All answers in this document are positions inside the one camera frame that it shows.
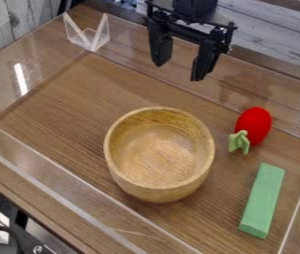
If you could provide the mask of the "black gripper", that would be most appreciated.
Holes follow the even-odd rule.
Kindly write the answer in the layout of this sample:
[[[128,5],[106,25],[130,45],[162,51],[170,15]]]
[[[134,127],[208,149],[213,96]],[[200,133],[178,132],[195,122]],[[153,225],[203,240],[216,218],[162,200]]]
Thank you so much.
[[[201,81],[213,71],[221,54],[219,45],[212,40],[223,44],[227,54],[232,35],[237,29],[236,22],[219,12],[219,0],[146,0],[145,3],[148,5],[150,55],[154,65],[162,66],[172,59],[173,38],[170,33],[193,43],[203,40],[199,55],[193,61],[191,77],[192,81]]]

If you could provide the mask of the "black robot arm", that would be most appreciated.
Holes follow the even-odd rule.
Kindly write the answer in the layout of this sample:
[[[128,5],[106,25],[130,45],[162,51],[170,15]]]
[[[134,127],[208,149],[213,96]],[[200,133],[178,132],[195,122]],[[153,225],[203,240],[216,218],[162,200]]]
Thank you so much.
[[[173,55],[173,38],[200,46],[191,81],[201,81],[228,54],[236,22],[217,11],[219,0],[146,0],[145,24],[152,61],[162,66]]]

